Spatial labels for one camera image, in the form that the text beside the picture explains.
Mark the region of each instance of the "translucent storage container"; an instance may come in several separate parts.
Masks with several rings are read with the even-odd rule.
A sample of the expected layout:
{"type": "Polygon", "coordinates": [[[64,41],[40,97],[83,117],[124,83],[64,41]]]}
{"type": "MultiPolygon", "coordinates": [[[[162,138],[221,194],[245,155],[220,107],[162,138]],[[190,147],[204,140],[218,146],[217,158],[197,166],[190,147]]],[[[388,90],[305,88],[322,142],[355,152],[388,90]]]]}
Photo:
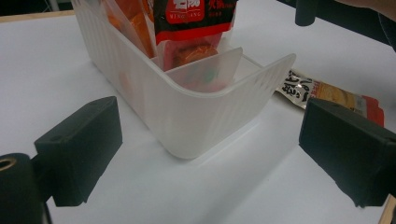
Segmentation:
{"type": "Polygon", "coordinates": [[[243,55],[242,49],[228,49],[165,73],[156,59],[146,57],[111,26],[97,6],[84,0],[72,3],[93,62],[163,146],[179,158],[202,155],[253,120],[295,61],[291,54],[263,67],[243,55]],[[225,88],[192,91],[178,82],[207,69],[225,88]]]}

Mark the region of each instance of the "red snack package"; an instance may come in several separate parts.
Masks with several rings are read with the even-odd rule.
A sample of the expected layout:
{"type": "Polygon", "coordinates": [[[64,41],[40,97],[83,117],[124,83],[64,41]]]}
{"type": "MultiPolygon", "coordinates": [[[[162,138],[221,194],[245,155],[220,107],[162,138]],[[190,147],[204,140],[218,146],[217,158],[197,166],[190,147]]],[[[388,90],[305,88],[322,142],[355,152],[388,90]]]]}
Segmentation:
{"type": "Polygon", "coordinates": [[[233,27],[235,7],[236,0],[155,0],[152,14],[160,67],[167,71],[217,54],[223,33],[233,27]]]}

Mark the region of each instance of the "orange snack package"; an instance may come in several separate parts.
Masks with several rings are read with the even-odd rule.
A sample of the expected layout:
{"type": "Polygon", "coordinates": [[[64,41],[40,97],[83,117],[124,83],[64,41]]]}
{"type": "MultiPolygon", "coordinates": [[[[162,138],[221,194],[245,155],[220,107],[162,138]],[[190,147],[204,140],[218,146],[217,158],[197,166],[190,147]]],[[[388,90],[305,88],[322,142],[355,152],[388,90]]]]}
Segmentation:
{"type": "Polygon", "coordinates": [[[283,84],[276,89],[295,105],[305,109],[310,97],[332,101],[384,126],[384,111],[378,101],[370,96],[344,91],[333,85],[314,80],[291,69],[283,84]]]}
{"type": "Polygon", "coordinates": [[[149,58],[155,56],[149,29],[139,0],[102,0],[108,21],[149,58]]]}

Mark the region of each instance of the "white table surface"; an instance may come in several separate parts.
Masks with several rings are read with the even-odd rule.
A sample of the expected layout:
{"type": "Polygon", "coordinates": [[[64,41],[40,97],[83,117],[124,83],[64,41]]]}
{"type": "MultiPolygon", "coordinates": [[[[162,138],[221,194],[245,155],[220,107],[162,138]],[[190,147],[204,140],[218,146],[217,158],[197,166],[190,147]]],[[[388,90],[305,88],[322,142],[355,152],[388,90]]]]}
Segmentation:
{"type": "MultiPolygon", "coordinates": [[[[396,53],[294,9],[239,1],[234,46],[266,65],[294,68],[380,101],[396,132],[396,53]]],[[[33,157],[33,142],[89,101],[116,95],[123,145],[87,203],[48,205],[54,223],[377,223],[383,207],[357,208],[298,146],[304,111],[275,94],[252,127],[201,158],[172,157],[92,64],[75,16],[0,23],[0,155],[33,157]]]]}

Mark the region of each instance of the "snack package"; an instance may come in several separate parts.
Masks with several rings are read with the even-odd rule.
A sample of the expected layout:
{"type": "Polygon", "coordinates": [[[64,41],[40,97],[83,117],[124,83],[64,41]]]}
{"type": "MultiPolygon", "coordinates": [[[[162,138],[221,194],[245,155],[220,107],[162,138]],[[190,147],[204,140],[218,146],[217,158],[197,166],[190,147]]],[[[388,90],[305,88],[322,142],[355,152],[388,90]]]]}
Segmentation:
{"type": "Polygon", "coordinates": [[[310,97],[332,101],[384,126],[384,111],[372,97],[341,90],[327,83],[304,76],[291,69],[283,84],[276,89],[295,105],[305,109],[310,97]]]}
{"type": "Polygon", "coordinates": [[[149,58],[155,56],[140,0],[102,0],[108,21],[149,58]]]}
{"type": "Polygon", "coordinates": [[[224,33],[232,30],[237,0],[142,1],[159,66],[167,71],[218,54],[224,33]]]}

